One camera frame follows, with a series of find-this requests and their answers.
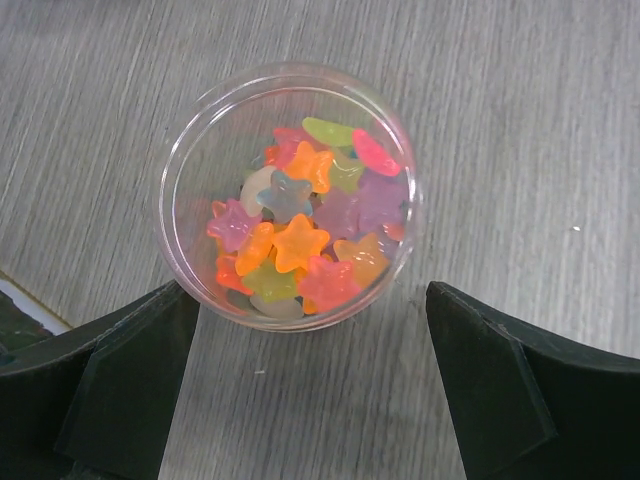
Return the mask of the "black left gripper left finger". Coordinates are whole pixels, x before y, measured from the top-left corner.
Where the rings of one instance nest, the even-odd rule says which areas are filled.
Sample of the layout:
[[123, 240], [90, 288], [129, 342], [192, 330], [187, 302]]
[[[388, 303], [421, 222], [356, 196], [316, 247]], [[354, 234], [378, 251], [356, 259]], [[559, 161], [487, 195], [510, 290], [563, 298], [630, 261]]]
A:
[[198, 313], [171, 281], [1, 355], [2, 478], [157, 478]]

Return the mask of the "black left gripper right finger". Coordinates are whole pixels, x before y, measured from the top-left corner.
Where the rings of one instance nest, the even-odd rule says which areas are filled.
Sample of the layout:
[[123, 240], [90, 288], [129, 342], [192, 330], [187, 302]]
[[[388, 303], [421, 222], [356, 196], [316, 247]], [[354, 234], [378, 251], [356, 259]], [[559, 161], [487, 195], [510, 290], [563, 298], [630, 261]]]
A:
[[426, 316], [469, 479], [636, 479], [639, 361], [443, 282]]

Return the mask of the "gold tin lollipops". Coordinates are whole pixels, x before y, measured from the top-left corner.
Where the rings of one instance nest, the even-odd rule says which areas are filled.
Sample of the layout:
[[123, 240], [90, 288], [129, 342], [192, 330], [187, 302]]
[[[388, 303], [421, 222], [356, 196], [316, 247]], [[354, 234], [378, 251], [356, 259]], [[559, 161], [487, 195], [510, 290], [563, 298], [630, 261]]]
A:
[[1, 273], [1, 355], [73, 329], [31, 293]]

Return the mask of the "clear plastic jar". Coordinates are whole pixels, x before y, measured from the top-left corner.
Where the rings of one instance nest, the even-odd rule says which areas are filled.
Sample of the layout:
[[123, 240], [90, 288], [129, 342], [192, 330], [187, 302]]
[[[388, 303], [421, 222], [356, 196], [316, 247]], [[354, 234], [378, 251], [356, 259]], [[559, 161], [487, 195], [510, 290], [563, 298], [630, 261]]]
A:
[[178, 284], [221, 316], [310, 331], [370, 306], [421, 206], [391, 106], [333, 68], [278, 63], [202, 95], [166, 131], [154, 228]]

